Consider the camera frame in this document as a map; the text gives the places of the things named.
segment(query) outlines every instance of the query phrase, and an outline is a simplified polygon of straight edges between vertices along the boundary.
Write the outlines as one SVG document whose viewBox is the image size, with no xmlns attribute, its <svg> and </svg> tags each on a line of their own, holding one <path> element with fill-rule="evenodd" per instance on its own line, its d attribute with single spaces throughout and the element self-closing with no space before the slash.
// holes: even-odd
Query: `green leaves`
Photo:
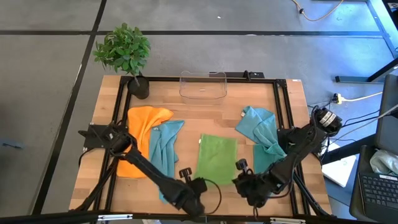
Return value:
<svg viewBox="0 0 398 224">
<path fill-rule="evenodd" d="M 115 72 L 123 70 L 133 75 L 146 65 L 150 52 L 148 38 L 137 27 L 133 30 L 126 23 L 106 34 L 104 43 L 96 42 L 95 47 L 94 61 L 101 62 L 104 69 L 109 65 Z"/>
</svg>

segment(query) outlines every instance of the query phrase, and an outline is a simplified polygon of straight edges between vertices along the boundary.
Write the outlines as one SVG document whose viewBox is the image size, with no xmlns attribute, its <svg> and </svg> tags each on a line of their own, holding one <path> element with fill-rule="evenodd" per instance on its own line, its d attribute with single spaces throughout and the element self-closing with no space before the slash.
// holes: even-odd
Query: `green towel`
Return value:
<svg viewBox="0 0 398 224">
<path fill-rule="evenodd" d="M 236 139 L 202 134 L 195 178 L 206 178 L 220 185 L 232 183 L 236 150 Z"/>
</svg>

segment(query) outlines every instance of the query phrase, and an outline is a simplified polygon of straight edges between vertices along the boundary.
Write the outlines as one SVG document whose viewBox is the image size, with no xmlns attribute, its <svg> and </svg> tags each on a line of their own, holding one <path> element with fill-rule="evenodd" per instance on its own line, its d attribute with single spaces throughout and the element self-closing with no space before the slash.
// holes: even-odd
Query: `orange towel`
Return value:
<svg viewBox="0 0 398 224">
<path fill-rule="evenodd" d="M 151 106 L 131 108 L 127 112 L 129 133 L 137 139 L 138 150 L 146 159 L 149 157 L 150 129 L 169 120 L 172 116 L 173 112 L 168 109 Z M 127 161 L 119 161 L 116 173 L 119 177 L 141 178 L 146 176 Z"/>
</svg>

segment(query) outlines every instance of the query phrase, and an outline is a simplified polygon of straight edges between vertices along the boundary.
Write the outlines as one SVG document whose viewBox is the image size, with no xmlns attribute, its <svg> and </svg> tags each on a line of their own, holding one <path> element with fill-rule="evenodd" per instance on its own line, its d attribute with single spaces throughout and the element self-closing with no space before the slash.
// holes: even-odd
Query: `cloth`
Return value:
<svg viewBox="0 0 398 224">
<path fill-rule="evenodd" d="M 160 125 L 163 121 L 169 120 L 172 116 L 173 112 L 168 109 L 154 108 L 151 106 L 131 108 L 127 112 L 129 133 L 137 139 L 138 150 L 146 159 L 149 158 L 149 138 L 151 128 L 153 126 Z M 130 148 L 131 147 L 128 147 L 124 152 L 129 152 Z M 119 177 L 145 177 L 144 173 L 127 161 L 119 161 L 116 173 Z"/>
<path fill-rule="evenodd" d="M 218 185 L 232 183 L 236 170 L 237 145 L 237 140 L 233 138 L 202 134 L 194 178 L 206 178 Z"/>
<path fill-rule="evenodd" d="M 251 106 L 243 108 L 243 113 L 236 130 L 257 143 L 253 146 L 254 172 L 264 172 L 271 164 L 286 156 L 278 145 L 275 115 Z"/>
<path fill-rule="evenodd" d="M 398 175 L 398 156 L 385 150 L 378 150 L 370 160 L 373 172 Z"/>
<path fill-rule="evenodd" d="M 168 177 L 174 177 L 174 163 L 178 161 L 174 142 L 183 124 L 184 121 L 168 121 L 152 128 L 150 132 L 149 160 Z M 159 198 L 167 202 L 160 191 Z"/>
</svg>

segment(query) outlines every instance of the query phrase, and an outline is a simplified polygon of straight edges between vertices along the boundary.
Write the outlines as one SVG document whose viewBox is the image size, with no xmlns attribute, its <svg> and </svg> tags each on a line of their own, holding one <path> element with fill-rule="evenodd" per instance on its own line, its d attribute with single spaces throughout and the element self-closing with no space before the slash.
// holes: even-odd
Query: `black plant pot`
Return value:
<svg viewBox="0 0 398 224">
<path fill-rule="evenodd" d="M 136 96 L 140 100 L 143 100 L 149 96 L 149 80 L 142 75 L 132 78 L 127 84 L 127 88 L 130 94 Z"/>
</svg>

